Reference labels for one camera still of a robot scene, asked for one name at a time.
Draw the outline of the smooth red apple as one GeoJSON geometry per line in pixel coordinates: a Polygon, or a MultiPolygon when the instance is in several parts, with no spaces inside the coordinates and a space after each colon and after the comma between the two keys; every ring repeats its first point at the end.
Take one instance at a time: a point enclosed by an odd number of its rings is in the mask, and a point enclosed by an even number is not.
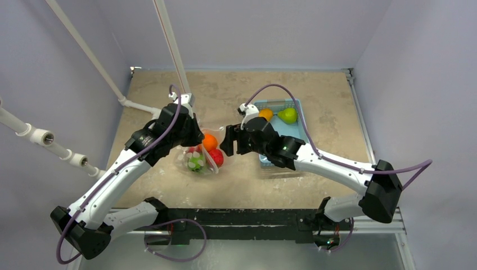
{"type": "Polygon", "coordinates": [[[194,153],[194,152],[201,153],[201,148],[200,148],[200,146],[190,147],[190,148],[187,150],[187,153],[194,153]]]}

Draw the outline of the orange yellow round fruit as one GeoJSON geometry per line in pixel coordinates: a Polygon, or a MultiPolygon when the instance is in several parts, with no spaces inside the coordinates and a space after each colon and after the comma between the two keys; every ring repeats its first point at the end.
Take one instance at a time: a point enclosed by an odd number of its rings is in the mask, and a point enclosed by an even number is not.
{"type": "Polygon", "coordinates": [[[265,118],[266,121],[270,122],[274,116],[274,113],[271,109],[265,108],[259,111],[259,117],[265,118]]]}

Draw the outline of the wrinkled red strawberry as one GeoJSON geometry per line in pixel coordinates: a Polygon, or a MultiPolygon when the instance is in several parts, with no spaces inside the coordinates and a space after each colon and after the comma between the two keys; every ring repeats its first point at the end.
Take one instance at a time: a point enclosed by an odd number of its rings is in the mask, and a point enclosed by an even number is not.
{"type": "Polygon", "coordinates": [[[221,167],[224,163],[224,156],[220,149],[212,149],[208,152],[217,167],[221,167]]]}

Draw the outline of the green striped melon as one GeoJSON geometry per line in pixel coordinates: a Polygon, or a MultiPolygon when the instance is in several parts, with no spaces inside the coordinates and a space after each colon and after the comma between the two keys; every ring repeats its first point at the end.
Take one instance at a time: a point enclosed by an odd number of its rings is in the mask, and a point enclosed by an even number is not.
{"type": "Polygon", "coordinates": [[[205,167],[205,158],[201,153],[192,152],[186,155],[188,157],[187,160],[187,168],[192,172],[201,172],[205,167]]]}

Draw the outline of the clear dotted zip bag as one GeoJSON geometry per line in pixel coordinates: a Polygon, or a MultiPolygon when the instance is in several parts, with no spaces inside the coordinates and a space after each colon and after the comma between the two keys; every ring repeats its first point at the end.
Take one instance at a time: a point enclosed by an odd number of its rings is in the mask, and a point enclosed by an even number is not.
{"type": "MultiPolygon", "coordinates": [[[[222,141],[224,139],[224,135],[225,135],[225,127],[224,126],[219,127],[217,129],[202,128],[201,131],[203,132],[204,135],[206,133],[210,133],[213,136],[215,136],[217,141],[218,141],[217,149],[220,149],[219,145],[220,145],[220,143],[222,143],[222,141]]],[[[208,152],[202,150],[202,148],[201,148],[201,154],[205,158],[205,167],[203,168],[203,170],[201,172],[198,172],[198,173],[192,172],[187,168],[188,157],[186,155],[188,154],[187,150],[189,148],[190,147],[178,146],[177,147],[178,152],[176,153],[176,155],[173,159],[174,167],[176,169],[178,169],[181,173],[184,173],[184,174],[186,174],[186,173],[187,174],[193,174],[195,176],[200,176],[200,177],[214,176],[216,174],[226,172],[226,170],[231,168],[232,164],[234,164],[234,162],[235,162],[235,158],[233,156],[232,157],[226,156],[225,153],[220,149],[221,152],[223,153],[223,156],[224,156],[224,163],[219,168],[219,167],[216,166],[216,164],[214,163],[213,159],[210,157],[208,152]]]]}

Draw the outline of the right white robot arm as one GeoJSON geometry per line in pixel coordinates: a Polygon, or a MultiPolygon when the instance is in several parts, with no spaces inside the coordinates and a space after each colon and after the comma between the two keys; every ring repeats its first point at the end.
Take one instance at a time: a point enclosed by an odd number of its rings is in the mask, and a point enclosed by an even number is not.
{"type": "Polygon", "coordinates": [[[245,125],[226,126],[220,149],[227,156],[256,152],[276,167],[314,173],[354,190],[350,196],[323,200],[316,222],[324,229],[345,218],[364,215],[377,222],[390,223],[403,190],[397,175],[387,173],[392,167],[388,162],[380,160],[372,165],[328,153],[317,154],[310,143],[280,135],[261,117],[245,125]]]}

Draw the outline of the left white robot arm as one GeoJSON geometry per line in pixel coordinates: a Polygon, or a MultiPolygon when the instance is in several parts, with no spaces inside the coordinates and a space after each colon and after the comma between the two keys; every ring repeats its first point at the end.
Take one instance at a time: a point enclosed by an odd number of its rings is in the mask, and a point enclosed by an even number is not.
{"type": "Polygon", "coordinates": [[[140,176],[176,146],[197,146],[204,138],[192,106],[178,101],[162,108],[156,119],[133,132],[118,158],[82,197],[67,208],[57,206],[50,217],[61,234],[56,259],[66,265],[78,257],[93,259],[109,243],[138,228],[161,230],[174,223],[169,209],[151,197],[136,206],[110,209],[140,176]]]}

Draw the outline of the light blue plastic basket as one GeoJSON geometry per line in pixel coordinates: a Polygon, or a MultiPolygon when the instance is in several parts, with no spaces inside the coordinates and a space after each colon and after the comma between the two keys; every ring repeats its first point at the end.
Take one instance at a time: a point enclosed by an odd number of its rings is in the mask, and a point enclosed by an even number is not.
{"type": "Polygon", "coordinates": [[[295,109],[296,111],[302,109],[302,104],[299,99],[296,99],[297,106],[291,98],[278,99],[278,100],[256,100],[253,101],[259,110],[270,109],[273,112],[273,117],[269,121],[274,130],[281,136],[290,136],[295,137],[304,141],[305,143],[309,142],[308,137],[305,134],[303,123],[300,120],[300,117],[292,124],[287,124],[278,117],[278,113],[285,109],[295,109]]]}

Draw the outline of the green pear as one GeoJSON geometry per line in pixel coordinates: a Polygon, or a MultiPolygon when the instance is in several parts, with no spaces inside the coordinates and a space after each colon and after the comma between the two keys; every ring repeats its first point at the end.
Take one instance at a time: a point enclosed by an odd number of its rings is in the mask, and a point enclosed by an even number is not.
{"type": "Polygon", "coordinates": [[[298,120],[298,112],[293,107],[288,107],[279,111],[277,116],[286,124],[294,124],[298,120]]]}

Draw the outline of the white vertical pole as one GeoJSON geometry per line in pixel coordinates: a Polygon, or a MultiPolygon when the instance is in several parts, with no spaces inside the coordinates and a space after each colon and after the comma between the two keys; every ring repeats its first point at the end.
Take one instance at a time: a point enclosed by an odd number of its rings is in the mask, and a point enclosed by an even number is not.
{"type": "Polygon", "coordinates": [[[172,23],[170,22],[165,1],[153,0],[153,3],[155,6],[157,18],[159,20],[159,23],[161,25],[161,28],[164,34],[164,38],[169,48],[170,56],[172,58],[175,70],[178,75],[181,88],[184,92],[191,92],[191,88],[188,83],[185,67],[182,62],[182,58],[181,58],[178,44],[174,35],[172,23]]]}

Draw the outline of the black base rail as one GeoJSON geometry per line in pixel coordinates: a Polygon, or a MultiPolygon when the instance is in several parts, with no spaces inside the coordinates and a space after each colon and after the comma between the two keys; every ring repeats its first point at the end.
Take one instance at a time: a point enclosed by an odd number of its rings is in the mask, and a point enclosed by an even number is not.
{"type": "Polygon", "coordinates": [[[169,208],[154,197],[145,199],[158,212],[156,230],[172,234],[173,245],[191,240],[294,241],[332,248],[339,232],[351,228],[351,220],[328,219],[321,209],[194,209],[169,208]]]}

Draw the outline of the aluminium frame rail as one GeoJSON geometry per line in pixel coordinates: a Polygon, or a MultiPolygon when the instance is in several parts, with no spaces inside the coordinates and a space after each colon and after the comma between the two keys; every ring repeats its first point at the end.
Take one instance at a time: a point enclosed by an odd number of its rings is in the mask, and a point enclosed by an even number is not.
{"type": "MultiPolygon", "coordinates": [[[[355,108],[357,110],[357,114],[359,117],[364,141],[366,143],[367,155],[368,155],[370,163],[372,164],[372,167],[374,169],[378,168],[379,171],[381,171],[379,167],[379,165],[381,164],[381,161],[376,160],[375,158],[375,153],[371,145],[370,137],[368,135],[364,116],[358,101],[358,96],[355,89],[356,76],[353,74],[353,70],[354,70],[353,68],[344,69],[344,71],[346,72],[346,78],[350,85],[350,90],[352,92],[355,108]]],[[[402,220],[402,215],[400,213],[399,208],[396,208],[395,213],[397,214],[397,218],[398,218],[397,222],[394,222],[393,224],[373,223],[370,228],[370,232],[374,234],[384,233],[386,235],[393,235],[393,240],[391,241],[391,243],[396,246],[396,248],[393,247],[393,251],[394,251],[393,257],[396,257],[401,262],[401,264],[403,265],[403,269],[416,269],[414,259],[410,252],[410,249],[408,248],[406,229],[405,229],[404,222],[402,220]]]]}

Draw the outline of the white pvc pipe frame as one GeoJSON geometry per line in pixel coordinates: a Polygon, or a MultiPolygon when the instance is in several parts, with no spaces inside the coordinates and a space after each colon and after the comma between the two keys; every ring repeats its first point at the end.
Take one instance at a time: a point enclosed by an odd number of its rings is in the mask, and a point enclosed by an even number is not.
{"type": "Polygon", "coordinates": [[[18,137],[39,145],[56,155],[63,162],[86,172],[91,178],[98,180],[105,174],[104,170],[89,163],[88,156],[61,146],[56,142],[56,136],[53,132],[46,129],[36,128],[30,123],[20,120],[14,114],[6,110],[3,107],[3,104],[4,102],[1,98],[1,124],[13,130],[18,137]]]}

